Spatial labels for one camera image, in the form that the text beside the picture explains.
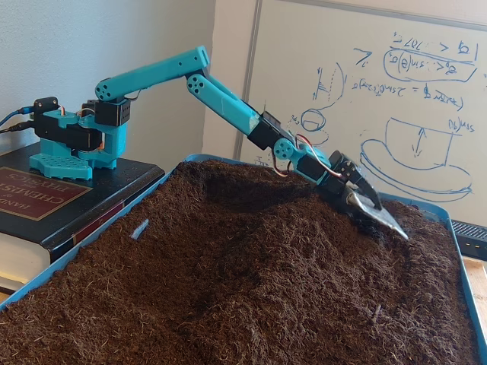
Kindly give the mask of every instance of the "whiteboard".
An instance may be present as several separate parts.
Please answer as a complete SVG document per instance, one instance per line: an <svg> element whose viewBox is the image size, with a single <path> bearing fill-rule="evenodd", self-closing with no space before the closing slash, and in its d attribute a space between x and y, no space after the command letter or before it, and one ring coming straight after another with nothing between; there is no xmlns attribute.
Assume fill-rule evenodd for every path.
<svg viewBox="0 0 487 365"><path fill-rule="evenodd" d="M377 190L485 226L486 66L482 30L263 0L248 101ZM240 159L271 166L246 138Z"/></svg>

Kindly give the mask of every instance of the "blue tray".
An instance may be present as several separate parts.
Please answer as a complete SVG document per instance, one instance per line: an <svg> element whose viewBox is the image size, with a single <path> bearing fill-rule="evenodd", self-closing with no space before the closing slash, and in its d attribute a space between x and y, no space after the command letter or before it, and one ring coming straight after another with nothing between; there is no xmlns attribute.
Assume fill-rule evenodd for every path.
<svg viewBox="0 0 487 365"><path fill-rule="evenodd" d="M227 163L232 163L232 164L246 164L241 161L236 161L236 160L229 160L226 158L222 157L216 157L212 156L209 154L192 154L188 156L185 161L193 161L193 162L203 162L205 160L220 160L223 162ZM147 195L151 194L160 184L163 184L167 178L171 175L173 171L170 171L166 176L158 180L150 189L148 189L144 194L139 196L137 199L135 199L133 202L131 202L129 205L124 207L123 210L121 210L117 215L112 217L110 220L108 220L105 224L100 226L97 230L95 230L90 236L88 236L86 239L81 241L78 245L73 247L70 251L68 251L62 258L58 259L54 263L51 264L46 270L38 274L34 279L29 281L27 284L25 284L20 290L16 291L14 294L12 294L7 300L5 300L3 303L0 303L0 311L2 311L7 305L17 302L18 300L22 299L25 297L25 295L41 285L45 284L54 274L55 271L62 270L73 258L78 254L78 251L81 247L89 245L90 243L94 242L99 235L104 232L116 219L126 215L127 213L130 212L130 210L134 207L134 205L137 205L143 198L145 198ZM401 198L399 196L395 195L389 195L389 194L383 194L380 193L380 197L384 200L397 200L399 202L402 202L404 204L408 205L416 205L419 207L419 210L423 213L423 215L431 220L431 221L437 221L441 222L444 224L448 230L451 232L451 236L454 238L455 245L457 247L457 252L458 256L461 258L460 254L460 247L458 246L457 239L454 234L454 229L451 224L451 219L450 215L445 211L443 208L438 207L437 205L433 205L431 203L427 202L420 202L412 199L407 199L407 198ZM479 346L479 353L480 353L480 360L482 362L482 365L487 365L487 341L485 340L484 333L482 332L482 328L480 325L480 320L479 320L479 314L477 313L477 308L475 306L475 302L473 299L473 293L472 293L472 288L470 287L470 282L469 279L466 275L466 269L465 266L463 265L463 260L460 260L461 262L461 272L462 272L462 284L463 284L463 291L465 292L465 298L466 298L466 304L469 308L469 314L470 318L473 321L473 325L475 327L475 331L477 334L477 341L478 341L478 346Z"/></svg>

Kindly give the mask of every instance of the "teal robotic arm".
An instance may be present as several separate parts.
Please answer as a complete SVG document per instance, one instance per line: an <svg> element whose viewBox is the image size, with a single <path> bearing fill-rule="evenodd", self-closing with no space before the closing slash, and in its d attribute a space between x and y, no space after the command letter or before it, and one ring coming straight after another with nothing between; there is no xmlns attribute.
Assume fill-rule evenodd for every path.
<svg viewBox="0 0 487 365"><path fill-rule="evenodd" d="M339 211L365 214L407 239L352 160L339 151L328 158L314 150L303 135L293 136L283 130L281 123L270 113L259 114L209 75L208 65L209 57L205 49L199 47L154 65L103 80L95 89L96 95L102 101L116 99L155 84L186 78L188 91L192 95L244 133L258 148L271 148L273 167L278 175L286 176L293 166L296 173L316 183L320 194ZM288 169L279 170L276 159L288 161Z"/></svg>
<svg viewBox="0 0 487 365"><path fill-rule="evenodd" d="M273 168L278 175L287 176L292 167L316 184L317 191L335 209L347 214L365 214L407 239L352 160L339 151L328 158L315 150L303 135L285 131L272 114L255 111L208 73L209 63L205 48L198 47L107 78L95 87L97 100L83 104L78 113L59 110L56 98L36 100L43 108L34 108L37 113L34 112L29 126L41 137L41 154L31 158L31 167L49 177L82 179L91 178L91 172L83 174L86 169L115 168L116 159L124 152L126 144L126 122L133 100L127 95L185 78L188 91L194 97L245 134L258 148L271 149ZM277 160L286 161L288 168L278 169ZM61 167L61 162L69 166ZM70 169L82 174L72 173Z"/></svg>

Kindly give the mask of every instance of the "soil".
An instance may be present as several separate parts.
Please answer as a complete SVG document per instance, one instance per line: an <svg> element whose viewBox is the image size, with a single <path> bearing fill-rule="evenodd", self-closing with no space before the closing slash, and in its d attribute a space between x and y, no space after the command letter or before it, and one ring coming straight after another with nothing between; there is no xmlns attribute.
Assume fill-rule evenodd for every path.
<svg viewBox="0 0 487 365"><path fill-rule="evenodd" d="M0 363L479 363L449 232L386 206L409 241L297 175L182 163L0 313Z"/></svg>

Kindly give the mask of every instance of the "white wall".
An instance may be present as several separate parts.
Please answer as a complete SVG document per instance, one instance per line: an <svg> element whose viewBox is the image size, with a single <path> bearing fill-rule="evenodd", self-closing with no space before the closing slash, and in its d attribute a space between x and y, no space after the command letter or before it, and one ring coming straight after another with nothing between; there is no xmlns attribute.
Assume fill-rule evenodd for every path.
<svg viewBox="0 0 487 365"><path fill-rule="evenodd" d="M215 0L0 0L0 118L47 96L75 112L104 78L200 45L211 52L214 16ZM201 151L204 114L185 81L142 91L124 157L174 167ZM0 153L36 140L1 135Z"/></svg>
<svg viewBox="0 0 487 365"><path fill-rule="evenodd" d="M250 50L256 0L217 0L210 70L242 97ZM237 130L210 109L206 110L203 153L233 158Z"/></svg>
<svg viewBox="0 0 487 365"><path fill-rule="evenodd" d="M344 4L388 9L487 25L485 0L338 0ZM233 92L244 92L247 56L256 0L216 0L212 74ZM237 132L207 110L203 152L233 158Z"/></svg>

